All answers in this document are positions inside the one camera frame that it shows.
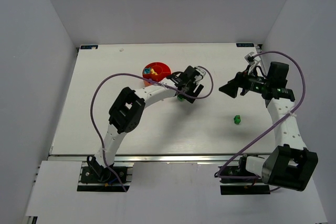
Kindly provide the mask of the yellow lego plate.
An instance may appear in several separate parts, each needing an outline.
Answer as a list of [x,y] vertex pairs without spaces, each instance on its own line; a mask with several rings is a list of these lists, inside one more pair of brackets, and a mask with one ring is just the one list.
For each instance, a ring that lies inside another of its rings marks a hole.
[[155,71],[154,68],[151,68],[150,73],[151,73],[151,75],[155,75],[155,76],[158,75],[158,73]]

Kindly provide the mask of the green lego piece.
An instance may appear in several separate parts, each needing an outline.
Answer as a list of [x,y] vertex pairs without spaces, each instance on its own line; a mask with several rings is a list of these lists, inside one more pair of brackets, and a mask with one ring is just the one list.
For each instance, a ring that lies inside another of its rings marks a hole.
[[233,120],[234,120],[235,124],[239,125],[241,123],[241,117],[240,117],[240,115],[235,115],[234,118],[233,118]]

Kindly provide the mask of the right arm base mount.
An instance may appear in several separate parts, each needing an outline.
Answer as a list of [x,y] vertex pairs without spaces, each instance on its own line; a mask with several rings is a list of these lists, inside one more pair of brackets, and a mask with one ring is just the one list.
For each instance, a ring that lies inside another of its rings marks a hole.
[[215,178],[219,178],[222,196],[270,194],[270,187],[265,185],[261,178],[256,178],[256,175],[246,170],[248,156],[244,154],[239,158],[237,165],[229,165],[220,174],[214,174]]

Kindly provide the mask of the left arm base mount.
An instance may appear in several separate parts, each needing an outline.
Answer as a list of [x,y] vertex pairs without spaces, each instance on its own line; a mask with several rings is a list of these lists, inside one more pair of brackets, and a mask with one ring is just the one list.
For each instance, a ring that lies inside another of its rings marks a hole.
[[111,166],[117,176],[108,168],[97,172],[87,163],[82,163],[78,179],[78,192],[125,193],[130,188],[132,168],[127,166]]

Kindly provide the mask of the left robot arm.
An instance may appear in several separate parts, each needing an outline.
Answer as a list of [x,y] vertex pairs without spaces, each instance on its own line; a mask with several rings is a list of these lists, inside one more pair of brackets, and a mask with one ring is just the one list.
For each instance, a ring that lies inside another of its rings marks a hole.
[[[100,139],[101,147],[94,157],[87,159],[89,167],[98,176],[112,170],[121,142],[127,133],[130,133],[139,125],[143,111],[149,106],[173,97],[179,97],[179,99],[186,100],[189,103],[193,103],[196,99],[208,97],[208,95],[198,96],[204,87],[200,84],[200,81],[206,74],[209,74],[209,72],[204,67],[188,66],[183,72],[174,72],[161,81],[154,81],[129,73],[117,73],[105,78],[94,92],[90,105],[91,122]],[[103,137],[94,121],[93,106],[103,84],[118,76],[141,78],[151,85],[136,90],[125,87],[120,91],[109,109],[108,129],[105,137]]]

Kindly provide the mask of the light blue lego brick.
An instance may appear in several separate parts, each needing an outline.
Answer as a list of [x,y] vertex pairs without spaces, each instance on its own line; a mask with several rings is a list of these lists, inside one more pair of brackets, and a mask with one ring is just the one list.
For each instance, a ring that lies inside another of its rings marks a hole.
[[144,68],[143,69],[143,75],[148,75],[151,73],[151,68]]

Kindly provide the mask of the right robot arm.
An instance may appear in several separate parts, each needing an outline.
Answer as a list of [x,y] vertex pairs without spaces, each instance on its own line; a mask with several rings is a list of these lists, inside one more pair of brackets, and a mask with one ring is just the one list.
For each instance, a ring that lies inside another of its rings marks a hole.
[[275,135],[275,149],[267,158],[245,154],[240,157],[238,166],[221,167],[215,176],[223,183],[254,180],[296,191],[305,190],[317,166],[318,156],[308,150],[299,132],[293,114],[295,96],[286,87],[288,71],[288,64],[272,62],[267,75],[259,77],[249,66],[219,88],[232,98],[237,97],[239,89],[242,89],[241,95],[248,91],[261,94]]

